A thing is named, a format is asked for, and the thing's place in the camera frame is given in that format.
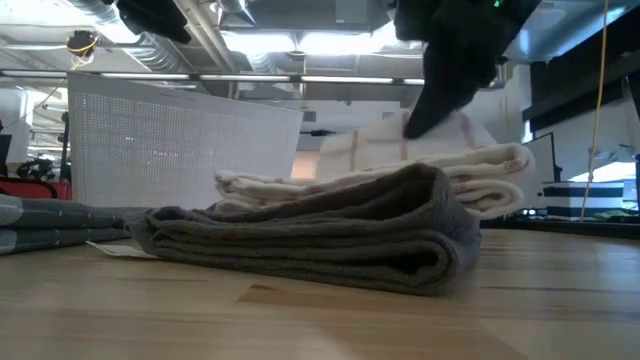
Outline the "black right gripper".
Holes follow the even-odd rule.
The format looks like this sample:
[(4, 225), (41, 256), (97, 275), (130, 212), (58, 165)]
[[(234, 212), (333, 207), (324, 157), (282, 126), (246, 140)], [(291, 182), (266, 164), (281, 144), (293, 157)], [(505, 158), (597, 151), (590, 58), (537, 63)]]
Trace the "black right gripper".
[(496, 66), (540, 0), (396, 0), (402, 41), (426, 44), (425, 85), (404, 126), (417, 139), (495, 79)]

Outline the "white towel with red checks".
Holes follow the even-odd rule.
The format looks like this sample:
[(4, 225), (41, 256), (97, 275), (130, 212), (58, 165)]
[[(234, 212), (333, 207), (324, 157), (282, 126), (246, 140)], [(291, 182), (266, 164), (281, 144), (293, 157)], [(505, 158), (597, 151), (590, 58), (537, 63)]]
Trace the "white towel with red checks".
[(313, 179), (296, 180), (220, 171), (215, 177), (219, 213), (249, 211), (354, 186), (412, 163), (441, 169), (467, 210), (481, 220), (523, 207), (523, 187), (535, 171), (532, 152), (517, 143), (499, 144), (480, 124), (454, 112), (414, 140), (403, 136), (409, 118), (400, 110), (321, 145)]

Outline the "plain dark grey towel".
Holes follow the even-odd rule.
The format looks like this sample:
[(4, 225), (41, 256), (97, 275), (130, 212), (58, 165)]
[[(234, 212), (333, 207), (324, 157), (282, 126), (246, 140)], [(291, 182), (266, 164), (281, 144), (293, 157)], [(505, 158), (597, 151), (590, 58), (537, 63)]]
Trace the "plain dark grey towel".
[(481, 245), (479, 220), (423, 164), (256, 210), (150, 209), (125, 230), (160, 260), (427, 296), (470, 270)]

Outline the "grey towel with dashed grid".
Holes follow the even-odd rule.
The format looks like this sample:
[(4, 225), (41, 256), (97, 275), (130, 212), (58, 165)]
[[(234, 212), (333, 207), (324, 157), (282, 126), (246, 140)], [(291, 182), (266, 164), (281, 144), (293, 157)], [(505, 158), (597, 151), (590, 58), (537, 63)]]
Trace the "grey towel with dashed grid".
[(145, 212), (0, 194), (0, 256), (125, 239), (125, 223)]

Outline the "long ceiling light bar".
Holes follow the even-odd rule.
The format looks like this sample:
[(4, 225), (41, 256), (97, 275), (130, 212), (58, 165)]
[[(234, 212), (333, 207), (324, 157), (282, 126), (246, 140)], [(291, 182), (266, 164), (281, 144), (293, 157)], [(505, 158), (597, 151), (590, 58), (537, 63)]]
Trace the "long ceiling light bar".
[(197, 73), (131, 73), (89, 72), (89, 75), (136, 81), (191, 82), (253, 82), (253, 83), (327, 83), (384, 86), (423, 86), (419, 78), (358, 77), (328, 75), (269, 75), (269, 74), (197, 74)]

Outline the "white-backed computer monitor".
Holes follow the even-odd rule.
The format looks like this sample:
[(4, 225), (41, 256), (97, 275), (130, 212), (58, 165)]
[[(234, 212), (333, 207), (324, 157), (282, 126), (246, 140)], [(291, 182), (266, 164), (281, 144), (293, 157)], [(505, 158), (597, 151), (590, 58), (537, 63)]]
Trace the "white-backed computer monitor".
[(554, 136), (552, 133), (535, 138), (524, 143), (534, 157), (535, 162), (535, 178), (541, 183), (555, 182), (556, 161)]

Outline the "white plastic basket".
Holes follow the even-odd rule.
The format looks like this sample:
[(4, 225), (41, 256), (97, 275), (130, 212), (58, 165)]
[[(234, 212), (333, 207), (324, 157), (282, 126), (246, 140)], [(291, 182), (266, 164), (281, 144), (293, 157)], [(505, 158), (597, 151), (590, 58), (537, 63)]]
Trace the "white plastic basket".
[(80, 73), (67, 85), (76, 202), (206, 208), (220, 170), (291, 174), (299, 111)]

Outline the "red plastic crate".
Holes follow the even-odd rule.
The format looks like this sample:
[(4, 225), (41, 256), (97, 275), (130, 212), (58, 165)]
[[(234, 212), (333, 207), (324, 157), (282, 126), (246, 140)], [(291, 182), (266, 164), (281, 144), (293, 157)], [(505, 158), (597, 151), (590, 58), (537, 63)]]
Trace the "red plastic crate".
[(71, 184), (33, 179), (0, 177), (0, 194), (27, 199), (71, 200)]

